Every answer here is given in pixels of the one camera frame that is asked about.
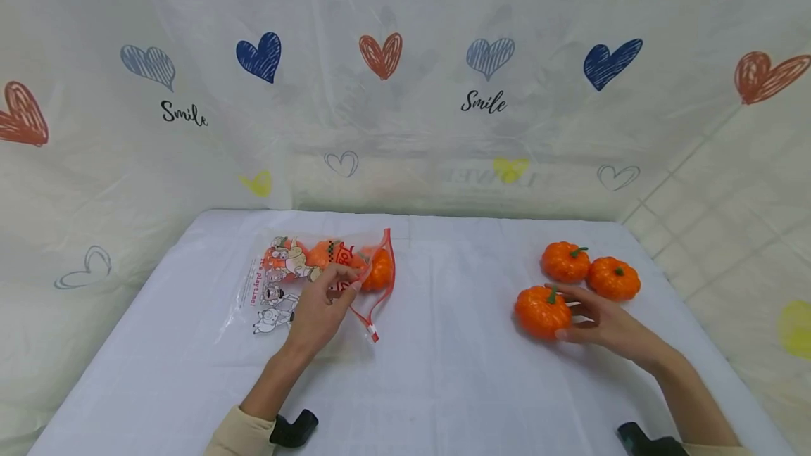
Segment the hand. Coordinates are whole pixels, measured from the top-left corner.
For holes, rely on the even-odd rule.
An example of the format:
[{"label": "hand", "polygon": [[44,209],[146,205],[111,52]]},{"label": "hand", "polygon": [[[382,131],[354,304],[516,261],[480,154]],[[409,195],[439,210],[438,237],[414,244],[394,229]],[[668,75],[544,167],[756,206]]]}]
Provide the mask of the hand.
[{"label": "hand", "polygon": [[340,297],[327,295],[336,280],[354,281],[359,271],[348,266],[330,264],[312,284],[306,285],[298,298],[295,317],[284,347],[313,359],[341,326],[346,311],[358,295],[361,282],[355,281]]},{"label": "hand", "polygon": [[675,349],[617,303],[582,287],[559,285],[557,289],[567,303],[577,302],[570,306],[572,316],[588,319],[573,324],[569,329],[559,329],[555,333],[559,340],[604,346],[614,354],[634,361],[647,372],[654,371],[671,356],[678,355]]}]

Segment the heart outline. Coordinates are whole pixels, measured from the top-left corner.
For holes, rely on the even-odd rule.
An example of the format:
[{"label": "heart outline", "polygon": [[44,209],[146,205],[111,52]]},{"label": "heart outline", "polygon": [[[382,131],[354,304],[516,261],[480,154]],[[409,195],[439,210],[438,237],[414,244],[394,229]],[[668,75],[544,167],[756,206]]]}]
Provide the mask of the heart outline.
[{"label": "heart outline", "polygon": [[39,148],[48,142],[48,124],[34,94],[20,82],[6,83],[8,113],[0,110],[0,139]]},{"label": "heart outline", "polygon": [[[330,163],[330,159],[331,159],[331,158],[335,158],[335,159],[336,159],[336,161],[338,161],[338,165],[339,165],[339,166],[341,166],[341,167],[343,167],[343,164],[344,164],[344,158],[345,158],[346,156],[348,156],[349,158],[351,158],[351,159],[352,159],[352,168],[350,168],[350,173],[348,173],[347,175],[344,175],[342,172],[340,172],[339,170],[337,170],[337,169],[335,168],[335,166],[332,166],[332,164]],[[335,153],[325,153],[325,154],[324,154],[324,162],[327,164],[327,167],[329,167],[330,169],[332,169],[332,170],[333,170],[333,172],[335,172],[335,173],[336,173],[337,175],[339,175],[340,177],[343,177],[343,178],[349,178],[349,177],[351,177],[351,175],[353,175],[353,174],[354,174],[354,172],[356,172],[356,170],[358,170],[358,164],[360,163],[360,159],[358,159],[358,154],[357,154],[357,153],[354,153],[354,152],[353,152],[353,151],[351,151],[351,150],[347,150],[346,152],[343,152],[343,153],[341,154],[341,157],[340,157],[340,158],[338,158],[338,156],[336,156],[336,154],[335,154]]]},{"label": "heart outline", "polygon": [[[616,189],[609,189],[608,185],[606,185],[605,182],[603,181],[603,173],[607,169],[612,170],[612,173],[614,173],[614,177],[612,178],[612,180],[617,179],[624,172],[630,172],[631,177],[629,179],[627,179],[625,181],[625,183],[619,185],[619,187],[617,187]],[[597,179],[600,180],[600,184],[602,184],[605,189],[610,190],[610,191],[618,191],[620,189],[623,189],[624,187],[627,187],[631,183],[633,183],[636,178],[639,178],[639,175],[641,174],[641,172],[642,172],[642,169],[640,169],[639,166],[629,166],[629,167],[626,167],[624,169],[621,169],[620,172],[617,172],[617,169],[615,169],[613,166],[610,166],[609,164],[602,164],[602,166],[600,166],[597,169]]]},{"label": "heart outline", "polygon": [[[70,284],[70,282],[66,281],[66,279],[70,278],[71,275],[91,275],[93,273],[92,265],[90,260],[92,259],[93,255],[98,255],[101,258],[102,262],[107,267],[107,272],[103,279],[87,281],[84,284]],[[79,289],[79,287],[85,287],[90,284],[97,284],[108,276],[110,276],[111,271],[113,270],[113,261],[110,257],[110,254],[107,253],[105,249],[98,245],[92,245],[90,248],[87,249],[87,252],[84,254],[84,270],[76,270],[71,271],[68,274],[64,274],[59,280],[54,281],[54,287],[59,289],[60,291],[69,291],[71,289]]]},{"label": "heart outline", "polygon": [[400,63],[400,55],[403,51],[403,38],[399,32],[390,34],[383,43],[383,49],[377,40],[370,35],[362,35],[358,40],[360,54],[369,69],[380,78],[380,81],[387,80],[394,74],[397,65]]},{"label": "heart outline", "polygon": [[258,40],[258,47],[248,41],[237,42],[237,61],[245,71],[273,84],[276,70],[282,60],[282,40],[276,32],[266,32]]},{"label": "heart outline", "polygon": [[242,182],[258,198],[267,198],[273,189],[273,178],[269,170],[261,170],[253,179],[239,176]]},{"label": "heart outline", "polygon": [[175,81],[177,71],[172,59],[166,55],[164,50],[150,46],[147,51],[144,51],[138,46],[125,44],[121,46],[118,55],[121,57],[124,67],[129,69],[130,72],[136,76],[163,84],[170,92],[175,93],[172,82]]},{"label": "heart outline", "polygon": [[529,167],[528,158],[516,158],[510,160],[504,157],[496,157],[493,159],[493,170],[495,170],[498,178],[503,183],[513,184],[517,182],[524,175],[524,171]]},{"label": "heart outline", "polygon": [[761,103],[788,88],[809,67],[810,55],[793,56],[773,68],[772,57],[763,51],[751,51],[735,67],[735,88],[743,104]]},{"label": "heart outline", "polygon": [[497,39],[490,44],[486,39],[476,39],[467,49],[465,62],[474,71],[484,74],[490,81],[493,74],[505,65],[515,53],[515,41],[509,38]]},{"label": "heart outline", "polygon": [[608,82],[631,65],[642,50],[642,44],[641,39],[631,39],[613,53],[604,44],[594,46],[583,60],[583,73],[586,79],[597,92],[602,92]]}]

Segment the red heart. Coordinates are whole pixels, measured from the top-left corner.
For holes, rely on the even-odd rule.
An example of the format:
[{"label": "red heart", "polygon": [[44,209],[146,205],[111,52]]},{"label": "red heart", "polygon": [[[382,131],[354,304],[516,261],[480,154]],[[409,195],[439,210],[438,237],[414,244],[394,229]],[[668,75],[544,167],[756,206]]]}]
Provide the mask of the red heart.
[{"label": "red heart", "polygon": [[383,50],[380,50],[377,40],[370,35],[361,36],[359,44],[360,54],[363,55],[366,65],[380,76],[381,80],[387,80],[394,74],[403,51],[403,38],[399,33],[389,35],[383,43]]},{"label": "red heart", "polygon": [[735,69],[735,87],[743,104],[754,104],[773,97],[794,83],[811,66],[811,55],[795,56],[772,67],[772,59],[762,51],[747,53]]},{"label": "red heart", "polygon": [[0,110],[0,139],[33,146],[48,142],[48,124],[42,117],[37,100],[22,83],[6,84],[9,113]]}]

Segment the beige sleeve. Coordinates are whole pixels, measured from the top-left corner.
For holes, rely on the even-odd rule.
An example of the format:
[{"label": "beige sleeve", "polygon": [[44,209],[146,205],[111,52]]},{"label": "beige sleeve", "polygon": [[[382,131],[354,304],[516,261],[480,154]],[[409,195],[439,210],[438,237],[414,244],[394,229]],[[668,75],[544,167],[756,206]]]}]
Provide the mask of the beige sleeve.
[{"label": "beige sleeve", "polygon": [[232,407],[214,431],[204,456],[271,455],[275,445],[270,443],[270,434],[274,428],[276,421],[257,419]]},{"label": "beige sleeve", "polygon": [[710,447],[709,445],[682,444],[690,456],[752,456],[743,447]]}]

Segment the clear plastic bag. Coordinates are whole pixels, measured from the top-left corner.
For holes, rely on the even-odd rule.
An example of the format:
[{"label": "clear plastic bag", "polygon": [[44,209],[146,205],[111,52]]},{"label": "clear plastic bag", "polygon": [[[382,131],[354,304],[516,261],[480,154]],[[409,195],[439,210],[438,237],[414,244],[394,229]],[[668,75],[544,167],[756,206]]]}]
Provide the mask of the clear plastic bag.
[{"label": "clear plastic bag", "polygon": [[[361,270],[362,287],[352,303],[353,315],[319,357],[359,353],[368,342],[377,342],[372,316],[393,291],[396,273],[390,230],[342,237],[265,230],[246,259],[214,343],[215,355],[229,365],[266,361],[287,338],[302,289],[331,262]],[[343,291],[348,285],[338,281],[329,289]]]}]

